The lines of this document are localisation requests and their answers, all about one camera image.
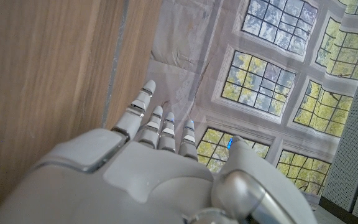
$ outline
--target wooden wall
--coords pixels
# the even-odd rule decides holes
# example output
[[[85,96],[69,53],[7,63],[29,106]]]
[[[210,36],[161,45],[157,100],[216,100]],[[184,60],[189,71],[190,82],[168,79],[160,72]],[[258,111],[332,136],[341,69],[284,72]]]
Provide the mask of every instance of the wooden wall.
[[[113,126],[144,83],[160,5],[161,0],[0,0],[0,203],[54,145],[101,127],[106,100],[106,128]]]

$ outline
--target window pane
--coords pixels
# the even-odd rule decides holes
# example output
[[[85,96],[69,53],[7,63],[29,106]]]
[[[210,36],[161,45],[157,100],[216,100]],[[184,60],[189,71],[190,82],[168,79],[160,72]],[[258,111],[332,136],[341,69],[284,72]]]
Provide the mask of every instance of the window pane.
[[[209,161],[208,157],[198,155],[198,162],[200,164],[206,165],[208,163],[208,161]]]
[[[312,113],[299,109],[296,113],[294,122],[309,126]]]
[[[229,150],[227,149],[227,147],[218,146],[216,147],[212,158],[227,161],[227,159],[229,158]]]
[[[223,133],[220,131],[216,131],[213,129],[209,129],[204,137],[203,137],[203,141],[207,141],[207,142],[211,142],[214,144],[217,144],[220,140],[220,138],[222,137]]]
[[[286,87],[291,88],[295,74],[288,71],[281,71],[280,78],[278,78],[277,83]]]
[[[251,34],[258,35],[261,25],[262,25],[262,21],[260,19],[254,16],[247,15],[242,29],[244,31],[250,32]]]
[[[306,157],[305,156],[301,156],[299,154],[295,155],[292,159],[292,162],[291,164],[292,165],[296,165],[296,166],[303,166],[303,164],[305,163],[306,161]]]
[[[259,93],[263,93],[263,94],[268,95],[268,96],[270,96],[270,97],[273,96],[273,91],[268,90],[268,89],[265,89],[265,88],[262,88],[262,87],[260,87]]]
[[[252,57],[249,71],[257,75],[263,76],[267,62],[257,57]]]
[[[262,0],[251,0],[251,3],[248,7],[248,13],[263,19],[266,12],[266,8],[266,2]]]
[[[233,138],[233,135],[227,134],[225,133],[221,139],[221,141],[219,141],[219,145],[227,147],[227,144],[230,141],[230,138]]]
[[[269,5],[268,10],[265,15],[265,21],[267,21],[275,26],[278,26],[278,23],[280,22],[282,13],[283,12],[281,10],[279,10],[278,8],[276,8],[272,5]]]
[[[222,166],[225,164],[223,161],[216,159],[211,159],[207,165],[208,169],[212,172],[219,172],[222,169]]]
[[[230,100],[237,101],[241,92],[241,87],[233,85],[231,83],[226,83],[224,85],[222,96],[229,98]]]
[[[290,166],[290,170],[288,171],[287,177],[292,177],[292,178],[298,177],[300,170],[301,170],[300,167]]]
[[[311,7],[308,3],[305,3],[303,5],[302,13],[301,13],[301,19],[303,19],[305,22],[312,24],[314,22],[314,19],[317,15],[317,9],[314,7]]]
[[[251,61],[251,55],[243,54],[238,51],[234,53],[233,65],[237,66],[241,69],[247,70],[249,66],[249,62]]]
[[[301,14],[303,1],[301,0],[288,0],[284,11],[298,17]]]
[[[294,34],[299,36],[299,37],[301,37],[304,40],[306,40],[308,38],[308,34],[305,31],[303,31],[303,30],[301,30],[299,28],[295,29]]]
[[[256,92],[243,88],[241,91],[239,102],[249,106],[254,106],[256,95],[257,95]]]
[[[284,13],[282,18],[281,18],[282,22],[285,22],[286,24],[290,24],[293,26],[296,26],[296,23],[298,22],[298,19],[296,17],[293,17],[287,13]]]
[[[273,65],[272,63],[267,64],[266,71],[265,71],[265,78],[276,82],[278,75],[280,74],[281,68],[278,66]]]
[[[248,73],[246,81],[244,82],[244,87],[257,91],[259,90],[261,81],[262,81],[262,77]]]
[[[197,153],[209,157],[212,156],[214,150],[215,150],[214,144],[201,141],[201,143],[198,146]]]
[[[272,114],[280,116],[281,112],[283,111],[283,107],[284,107],[283,102],[272,99],[272,104],[270,105],[268,111],[271,112]]]
[[[270,0],[270,3],[277,6],[281,10],[283,10],[285,6],[285,0]]]
[[[253,150],[258,154],[260,157],[265,158],[267,155],[267,151],[269,151],[269,146],[265,146],[260,143],[255,143],[253,146]]]
[[[255,107],[264,111],[267,111],[270,106],[271,98],[262,94],[258,94],[255,102]]]
[[[264,79],[263,81],[262,81],[262,84],[261,84],[261,86],[262,87],[265,87],[265,88],[267,88],[267,89],[269,89],[269,90],[274,90],[274,86],[275,86],[276,84],[274,83],[274,82],[271,82],[271,81],[269,81],[269,80],[267,80],[267,79]]]
[[[235,83],[237,85],[242,85],[244,83],[244,79],[247,76],[247,72],[241,69],[231,67],[229,72],[229,77],[227,80],[231,83]]]
[[[297,54],[303,55],[303,50],[305,49],[306,41],[302,40],[299,37],[292,36],[289,50]]]
[[[286,95],[286,94],[288,94],[290,92],[290,89],[287,88],[287,87],[281,86],[281,85],[276,85],[275,91],[277,93],[281,93],[283,95]]]
[[[317,102],[317,100],[314,99],[313,97],[305,95],[303,97],[301,108],[308,110],[308,111],[313,111],[314,106],[316,106],[316,102]]]
[[[291,28],[293,28],[293,27],[290,27],[290,25],[285,25],[285,24],[284,25],[280,24],[280,26],[283,26],[286,29],[289,28],[290,30],[291,30]],[[288,46],[290,45],[291,36],[292,35],[287,33],[287,32],[278,30],[274,43],[277,44],[278,46],[280,46],[283,49],[287,49]]]

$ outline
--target white window frame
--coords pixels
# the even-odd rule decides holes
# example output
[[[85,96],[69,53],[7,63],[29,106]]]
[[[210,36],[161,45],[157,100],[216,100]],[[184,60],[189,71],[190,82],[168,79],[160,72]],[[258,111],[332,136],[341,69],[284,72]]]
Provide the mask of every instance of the white window frame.
[[[219,70],[218,79],[216,80],[216,84],[215,84],[215,87],[214,87],[214,92],[213,92],[213,95],[212,95],[212,98],[211,98],[211,102],[217,103],[219,105],[227,106],[229,108],[232,108],[232,109],[235,109],[235,110],[238,110],[238,111],[242,111],[242,112],[254,115],[256,117],[266,119],[268,121],[280,124],[281,121],[282,121],[282,116],[284,114],[284,111],[285,111],[285,108],[287,107],[288,102],[286,102],[284,104],[281,115],[280,116],[275,116],[273,114],[264,112],[262,110],[258,110],[256,108],[251,107],[251,106],[243,105],[240,102],[235,102],[235,101],[228,100],[228,99],[225,99],[225,98],[221,97],[221,94],[222,94],[222,91],[223,91],[223,88],[224,88],[224,84],[226,82],[227,74],[230,71],[231,61],[232,61],[232,58],[234,56],[234,51],[235,50],[237,50],[239,52],[243,52],[245,54],[255,55],[256,57],[258,57],[258,58],[260,58],[262,60],[265,60],[266,62],[274,63],[275,65],[279,66],[280,68],[283,68],[285,70],[288,70],[289,72],[295,73],[295,76],[298,75],[297,70],[294,70],[292,68],[288,68],[287,66],[284,66],[284,65],[282,65],[280,63],[277,63],[276,61],[271,62],[271,60],[269,60],[269,59],[267,59],[267,58],[265,58],[265,57],[263,57],[261,55],[250,53],[250,52],[247,52],[246,50],[244,51],[244,50],[241,50],[241,49],[237,49],[237,48],[235,48],[235,47],[233,47],[233,46],[228,44],[227,48],[226,48],[226,53],[224,54],[224,59],[223,59],[222,65],[221,65],[221,69]],[[291,96],[292,91],[294,89],[294,86],[295,86],[295,79],[294,79],[294,83],[293,83],[293,85],[292,85],[292,87],[290,89],[290,92],[288,93],[288,98]]]

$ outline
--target window frame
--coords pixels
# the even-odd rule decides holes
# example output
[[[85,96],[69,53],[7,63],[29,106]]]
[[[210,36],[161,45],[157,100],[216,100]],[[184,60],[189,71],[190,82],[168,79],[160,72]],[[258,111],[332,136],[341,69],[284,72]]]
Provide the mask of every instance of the window frame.
[[[338,109],[338,110],[344,110],[344,109],[338,108],[339,102],[340,102],[340,100],[342,99],[342,97],[343,97],[343,96],[351,97],[351,98],[353,98],[353,97],[352,97],[352,96],[343,95],[343,94],[340,94],[340,93],[334,93],[333,91],[327,91],[327,90],[325,90],[325,89],[323,88],[323,85],[322,85],[322,84],[319,84],[318,82],[315,82],[315,81],[313,81],[313,80],[308,80],[308,81],[307,81],[307,86],[309,86],[309,84],[310,84],[311,82],[314,82],[314,83],[316,83],[316,84],[318,84],[318,85],[320,86],[319,94],[318,94],[317,98],[315,98],[315,97],[313,97],[313,96],[308,95],[308,94],[306,93],[308,89],[306,89],[305,94],[303,95],[302,101],[303,101],[303,99],[305,98],[305,96],[309,96],[309,97],[312,97],[313,99],[315,99],[315,100],[316,100],[316,103],[314,104],[313,111],[308,111],[308,110],[306,110],[306,109],[304,109],[304,108],[301,108],[302,103],[299,105],[299,107],[298,107],[298,109],[297,109],[297,111],[299,111],[299,110],[305,110],[305,111],[311,113],[311,116],[310,116],[310,119],[309,119],[309,125],[305,125],[305,124],[301,124],[301,123],[299,123],[299,122],[296,122],[296,121],[295,121],[296,115],[295,115],[295,117],[293,118],[292,122],[297,123],[297,124],[300,124],[300,125],[303,125],[303,126],[306,126],[306,127],[308,127],[308,128],[312,128],[312,129],[314,129],[315,131],[318,131],[318,132],[321,132],[321,133],[324,133],[324,134],[328,134],[328,135],[331,135],[331,136],[340,138],[340,136],[336,136],[336,135],[327,133],[326,131],[327,131],[327,129],[328,129],[328,126],[329,126],[330,122],[342,124],[342,123],[340,123],[340,122],[337,122],[337,121],[333,121],[333,120],[332,120],[332,118],[333,118],[333,116],[334,116],[334,113],[336,112],[337,109]],[[322,102],[319,102],[319,101],[318,101],[318,98],[319,98],[319,95],[320,95],[320,93],[321,93],[321,90],[323,90],[323,91],[325,91],[325,92],[328,92],[328,93],[333,93],[333,94],[340,95],[339,99],[335,99],[335,100],[337,101],[335,107],[329,106],[329,105],[325,105],[325,104],[323,104]],[[315,109],[316,109],[317,103],[320,103],[320,106],[321,106],[321,105],[324,105],[324,106],[328,106],[328,107],[330,107],[330,108],[333,108],[333,112],[332,112],[332,114],[330,115],[330,118],[329,118],[329,119],[321,118],[321,117],[319,117],[316,113],[314,113],[314,111],[315,111]],[[320,119],[324,119],[324,120],[328,121],[328,122],[327,122],[327,126],[326,126],[325,129],[324,129],[324,132],[319,131],[319,130],[317,130],[317,129],[315,129],[315,128],[313,128],[313,127],[310,126],[310,122],[311,122],[311,119],[313,118],[313,115],[315,115],[316,117],[318,117],[318,118],[320,118]]]
[[[300,156],[306,157],[306,159],[305,159],[303,165],[302,165],[302,166],[293,165],[293,164],[291,164],[291,163],[292,163],[292,160],[291,160],[291,162],[290,162],[289,164],[284,163],[284,162],[280,162],[281,155],[283,154],[284,151],[293,154],[292,160],[293,160],[293,158],[294,158],[296,155],[300,155]],[[325,162],[325,163],[329,164],[328,169],[327,169],[327,173],[323,173],[323,172],[320,172],[320,171],[317,171],[317,170],[313,170],[313,163],[312,163],[312,169],[306,169],[306,168],[304,168],[303,166],[304,166],[305,162],[306,162],[308,159],[313,159],[313,161],[314,161],[314,160],[318,160],[318,161]],[[287,174],[285,175],[286,178],[288,178],[288,179],[295,179],[295,182],[296,182],[296,180],[301,180],[301,181],[304,181],[304,182],[307,182],[307,183],[308,183],[308,185],[306,186],[306,188],[305,188],[304,190],[302,190],[302,192],[304,192],[304,193],[306,193],[306,194],[316,195],[316,196],[320,197],[320,195],[318,195],[318,194],[320,193],[321,188],[324,188],[324,187],[325,187],[325,185],[323,185],[323,184],[324,184],[324,181],[326,181],[326,179],[328,178],[328,173],[329,173],[329,170],[330,170],[330,168],[331,168],[332,162],[327,162],[327,161],[324,161],[324,160],[322,160],[322,159],[318,159],[318,158],[315,158],[315,157],[307,156],[307,155],[304,155],[304,154],[299,153],[299,152],[293,152],[293,151],[290,151],[290,150],[288,150],[288,149],[282,149],[282,151],[281,151],[281,153],[279,154],[279,157],[278,157],[278,162],[277,162],[277,164],[275,165],[276,169],[277,169],[277,167],[278,167],[279,164],[285,164],[285,165],[288,165],[288,166],[289,166],[288,171],[287,171]],[[288,173],[290,172],[291,166],[299,167],[299,168],[300,168],[299,171],[298,171],[298,174],[296,175],[295,178],[288,177]],[[303,179],[299,179],[298,176],[299,176],[299,173],[300,173],[300,171],[301,171],[302,169],[306,169],[306,170],[308,170],[308,171],[315,171],[315,172],[318,172],[318,173],[320,173],[320,174],[323,174],[323,175],[324,175],[323,182],[322,182],[321,184],[319,184],[319,183],[316,183],[316,182],[313,182],[313,181],[306,181],[306,180],[303,180]],[[306,190],[307,187],[309,186],[309,183],[313,183],[313,184],[316,184],[316,185],[319,186],[319,190],[318,190],[318,193],[317,193],[317,194],[313,194],[313,193],[311,193],[311,192],[305,192],[305,190]]]
[[[262,41],[269,42],[269,43],[271,43],[271,44],[273,44],[273,45],[275,45],[275,46],[277,46],[277,47],[283,49],[283,50],[286,51],[286,52],[290,52],[290,53],[292,53],[292,54],[297,54],[297,55],[299,55],[299,56],[301,56],[301,57],[304,57],[304,56],[306,55],[305,52],[306,52],[306,50],[307,50],[307,46],[308,46],[308,41],[309,41],[309,39],[310,39],[310,35],[312,34],[312,32],[313,32],[313,27],[314,27],[314,25],[316,24],[317,15],[318,15],[318,7],[316,7],[314,4],[311,4],[311,3],[308,2],[308,1],[300,0],[300,1],[303,2],[302,8],[301,8],[301,12],[302,12],[302,9],[303,9],[305,3],[309,4],[311,7],[313,7],[314,9],[317,10],[316,17],[314,18],[313,23],[312,23],[312,24],[309,24],[308,22],[306,22],[306,21],[304,21],[303,19],[301,19],[301,12],[300,12],[300,15],[299,15],[298,17],[295,17],[295,16],[293,16],[293,15],[291,15],[291,14],[285,12],[285,6],[287,5],[288,0],[286,0],[285,5],[284,5],[284,7],[283,7],[282,10],[281,10],[280,8],[278,8],[277,6],[271,4],[269,0],[260,0],[260,1],[263,1],[263,2],[266,2],[266,3],[267,3],[267,7],[266,7],[266,10],[265,10],[263,19],[260,19],[260,18],[258,18],[257,16],[248,13],[248,9],[249,9],[250,4],[251,4],[251,2],[252,2],[252,0],[249,0],[248,3],[247,3],[247,7],[246,7],[245,14],[243,14],[243,17],[244,17],[244,18],[243,18],[243,20],[242,20],[242,24],[241,24],[240,31],[243,32],[243,33],[249,34],[249,35],[253,35],[254,37],[259,38],[259,39],[262,40]],[[266,15],[266,12],[267,12],[267,9],[269,8],[270,5],[271,5],[272,7],[276,8],[276,9],[278,9],[279,11],[282,12],[282,14],[281,14],[281,16],[280,16],[280,20],[278,21],[278,25],[277,25],[277,26],[274,25],[274,24],[272,24],[271,22],[268,22],[268,21],[265,21],[265,20],[264,20],[265,15]],[[290,16],[292,16],[292,17],[295,17],[295,18],[297,19],[296,25],[293,26],[293,25],[291,25],[291,24],[288,24],[288,25],[294,27],[294,31],[293,31],[292,33],[289,32],[289,31],[283,30],[282,28],[280,28],[280,23],[282,22],[281,19],[282,19],[283,14],[288,14],[288,15],[290,15]],[[259,31],[258,31],[258,35],[255,35],[255,34],[253,34],[253,33],[247,32],[247,31],[245,31],[245,30],[243,29],[244,24],[245,24],[245,21],[246,21],[246,18],[247,18],[247,15],[250,15],[251,17],[255,17],[255,18],[258,18],[259,20],[261,20],[260,27],[259,27]],[[311,26],[310,31],[303,30],[302,28],[297,27],[299,20],[301,20],[301,21],[303,21],[304,23],[306,23],[306,24],[308,24],[309,26]],[[263,24],[263,23],[269,24],[270,26],[274,26],[274,28],[277,29],[273,42],[271,42],[271,41],[269,41],[269,40],[267,40],[267,39],[264,39],[264,38],[262,38],[262,37],[259,36],[259,35],[260,35],[260,32],[261,32],[261,30],[262,30],[262,24]],[[296,28],[299,28],[299,29],[301,29],[303,32],[307,33],[307,38],[306,38],[306,40],[305,40],[304,38],[302,38],[301,36],[295,34]],[[276,37],[277,37],[277,31],[278,31],[278,30],[280,30],[280,31],[282,31],[282,32],[285,32],[285,33],[291,35],[291,39],[290,39],[290,41],[289,41],[289,44],[288,44],[288,46],[287,46],[287,49],[284,49],[283,47],[281,47],[281,46],[279,46],[278,44],[275,43],[275,39],[276,39]],[[302,39],[302,40],[305,41],[305,45],[304,45],[304,47],[303,47],[303,53],[302,53],[302,54],[298,54],[298,53],[296,53],[296,52],[292,52],[291,50],[289,50],[290,45],[291,45],[291,41],[292,41],[292,39],[293,39],[294,36],[296,36],[296,37],[298,37],[298,38],[300,38],[300,39]]]
[[[233,101],[233,102],[235,102],[235,103],[239,103],[239,104],[241,104],[241,105],[244,105],[244,106],[251,107],[251,108],[253,108],[253,109],[259,110],[259,111],[261,111],[262,113],[268,113],[268,114],[271,114],[271,115],[274,115],[274,116],[277,116],[277,117],[280,117],[280,118],[281,118],[282,115],[283,115],[283,113],[284,113],[284,111],[285,111],[285,106],[286,106],[286,104],[288,103],[288,98],[290,97],[290,94],[291,94],[292,89],[293,89],[293,87],[294,87],[294,82],[295,82],[295,78],[296,78],[296,73],[295,73],[295,72],[291,72],[291,71],[289,71],[289,70],[287,70],[287,69],[285,69],[285,68],[282,68],[281,66],[276,65],[275,63],[272,63],[272,62],[270,62],[270,61],[268,61],[268,60],[264,60],[264,59],[262,59],[262,58],[260,58],[260,57],[258,57],[258,56],[255,56],[255,55],[252,55],[252,54],[247,54],[247,55],[250,55],[250,56],[251,56],[250,62],[252,61],[252,58],[255,57],[255,58],[259,59],[259,60],[263,60],[264,62],[266,62],[266,67],[267,67],[268,64],[272,64],[272,65],[274,65],[274,66],[280,68],[280,72],[281,72],[282,70],[284,70],[284,71],[286,71],[286,72],[291,72],[291,73],[294,74],[291,87],[287,87],[287,86],[281,85],[281,84],[278,83],[278,79],[280,78],[281,73],[277,75],[277,80],[276,80],[275,82],[273,82],[272,80],[269,80],[268,78],[265,78],[265,77],[264,77],[264,76],[265,76],[265,72],[266,72],[266,67],[265,67],[265,70],[264,70],[264,74],[263,74],[262,76],[260,76],[260,75],[258,75],[258,74],[255,74],[254,72],[250,72],[249,69],[244,70],[243,68],[239,68],[239,67],[233,65],[233,61],[234,61],[234,57],[236,56],[236,52],[238,52],[238,53],[240,53],[240,54],[247,54],[247,53],[244,53],[244,52],[241,52],[241,51],[239,51],[239,50],[234,49],[234,52],[233,52],[233,54],[232,54],[232,59],[231,59],[231,62],[230,62],[230,64],[229,64],[229,68],[228,68],[228,70],[227,70],[227,75],[226,75],[226,78],[225,78],[225,81],[224,81],[224,85],[223,85],[223,88],[222,88],[220,97],[221,97],[221,98],[224,98],[224,99],[226,99],[226,100],[230,100],[230,101]],[[247,75],[246,75],[246,77],[244,78],[244,82],[243,82],[242,85],[239,85],[239,84],[236,84],[236,83],[233,83],[233,82],[230,82],[230,81],[227,80],[227,79],[229,78],[229,76],[230,76],[231,68],[236,68],[236,69],[242,70],[243,72],[246,72]],[[268,80],[268,81],[270,81],[270,82],[273,82],[273,83],[275,84],[274,90],[270,90],[270,91],[272,92],[272,96],[268,96],[268,95],[266,95],[265,93],[261,93],[261,92],[260,92],[260,89],[261,89],[261,88],[265,88],[265,87],[261,86],[261,84],[259,85],[259,89],[258,89],[257,91],[245,87],[245,86],[244,86],[244,83],[245,83],[245,81],[246,81],[246,79],[247,79],[248,73],[251,73],[251,74],[253,74],[253,75],[255,75],[255,76],[260,77],[260,78],[261,78],[260,83],[262,83],[263,80]],[[238,87],[241,88],[240,93],[239,93],[239,96],[238,96],[238,98],[237,98],[237,101],[223,96],[224,87],[226,86],[227,83],[230,83],[230,84],[232,84],[232,85],[235,85],[235,86],[238,86]],[[282,86],[282,87],[284,87],[284,88],[288,88],[289,91],[288,91],[287,95],[283,95],[283,94],[281,94],[281,93],[279,93],[279,92],[276,92],[275,89],[276,89],[277,85],[278,85],[278,86]],[[242,89],[243,89],[243,88],[256,93],[256,97],[255,97],[255,101],[254,101],[254,105],[253,105],[253,106],[247,105],[247,104],[242,103],[242,102],[239,101],[239,99],[240,99],[240,97],[241,97],[241,93],[242,93]],[[278,94],[278,95],[282,95],[283,97],[285,97],[285,101],[281,101],[281,100],[279,100],[279,99],[274,98],[275,93]],[[262,109],[260,109],[260,108],[256,108],[256,107],[255,107],[255,104],[256,104],[256,102],[257,102],[257,97],[259,96],[259,94],[264,95],[265,97],[270,98],[269,108],[268,108],[267,111],[264,111],[264,110],[262,110]],[[269,111],[269,110],[270,110],[270,107],[272,106],[272,101],[273,101],[273,100],[276,100],[276,101],[279,101],[279,102],[283,103],[283,106],[282,106],[280,115],[276,115],[276,114],[274,114],[274,113],[272,113],[272,112]]]

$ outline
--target white robotic hand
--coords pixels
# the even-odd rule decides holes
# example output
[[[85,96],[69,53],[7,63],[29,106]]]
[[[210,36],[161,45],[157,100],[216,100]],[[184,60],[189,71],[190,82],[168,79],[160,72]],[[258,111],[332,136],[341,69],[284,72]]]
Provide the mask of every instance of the white robotic hand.
[[[240,137],[212,174],[197,162],[192,120],[178,151],[173,113],[160,130],[157,106],[141,127],[154,90],[148,81],[111,131],[41,158],[1,205],[0,223],[316,223],[299,190]]]

